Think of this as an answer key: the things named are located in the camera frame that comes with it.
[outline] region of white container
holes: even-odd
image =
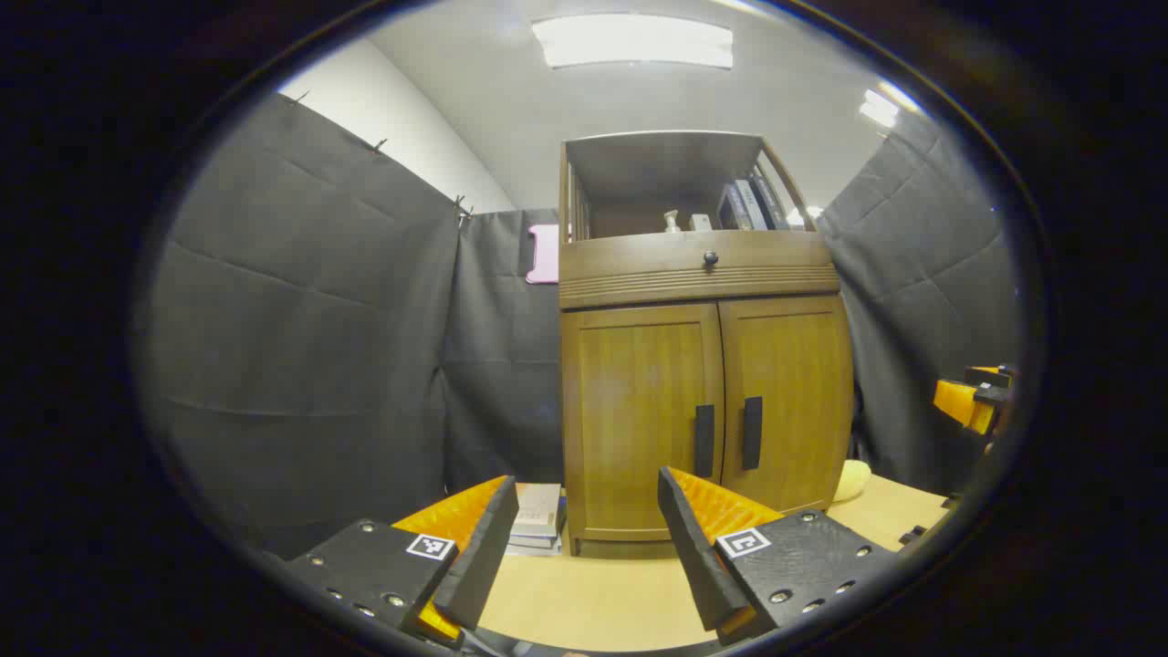
[[[677,210],[669,210],[665,213],[665,231],[681,233],[681,228],[677,228]]]
[[[691,214],[689,215],[689,223],[694,227],[694,230],[714,230],[710,226],[710,215],[708,214]]]

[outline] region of decorative grooves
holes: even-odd
[[[716,296],[833,292],[839,289],[840,278],[830,264],[714,267],[561,281],[559,305],[580,307]]]

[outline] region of ceiling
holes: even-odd
[[[637,11],[734,32],[734,69],[613,63],[551,70],[533,20]],[[559,144],[639,130],[762,134],[826,207],[883,140],[857,109],[880,81],[830,39],[736,0],[446,0],[369,35],[519,208],[555,207]]]

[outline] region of cabinet door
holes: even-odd
[[[722,302],[718,313],[726,383],[722,485],[776,511],[826,509],[847,457],[854,401],[840,297]]]
[[[561,347],[572,538],[668,539],[656,503],[658,470],[704,466],[711,482],[721,470],[717,306],[563,313]]]

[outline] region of cabinet base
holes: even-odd
[[[616,541],[571,539],[568,541],[572,556],[585,559],[675,559],[677,549],[668,540]]]

